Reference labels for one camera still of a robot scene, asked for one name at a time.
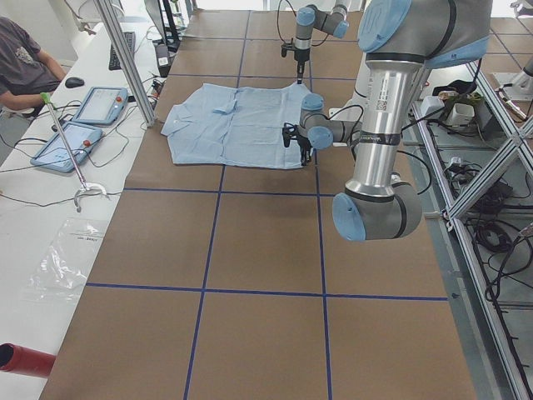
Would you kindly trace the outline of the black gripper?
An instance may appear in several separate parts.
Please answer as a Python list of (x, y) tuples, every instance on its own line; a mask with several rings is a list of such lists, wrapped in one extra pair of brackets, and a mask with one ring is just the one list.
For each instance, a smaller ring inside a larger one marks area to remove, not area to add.
[(301, 165), (305, 167), (311, 161), (312, 146), (307, 139), (299, 139), (298, 144), (301, 150)]
[(304, 65), (308, 61), (308, 49), (296, 47), (294, 50), (294, 59), (297, 61), (296, 82), (302, 84), (304, 76)]

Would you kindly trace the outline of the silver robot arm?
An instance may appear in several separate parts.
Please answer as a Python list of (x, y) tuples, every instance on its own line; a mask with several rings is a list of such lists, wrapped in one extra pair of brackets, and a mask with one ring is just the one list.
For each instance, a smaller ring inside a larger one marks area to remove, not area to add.
[(363, 13), (358, 45), (369, 68), (361, 121), (333, 120), (311, 93), (296, 135), (302, 149), (346, 143), (355, 169), (332, 203), (336, 230), (349, 241), (402, 238), (421, 220), (416, 190), (394, 172), (401, 129), (420, 71), (478, 60), (487, 49), (490, 1), (373, 1)]
[(310, 60), (311, 36), (313, 30), (324, 32), (335, 38), (343, 38), (349, 28), (346, 16), (351, 5), (349, 0), (338, 0), (330, 12), (323, 12), (310, 4), (296, 14), (296, 38), (292, 45), (296, 60), (296, 79), (301, 84), (306, 62)]

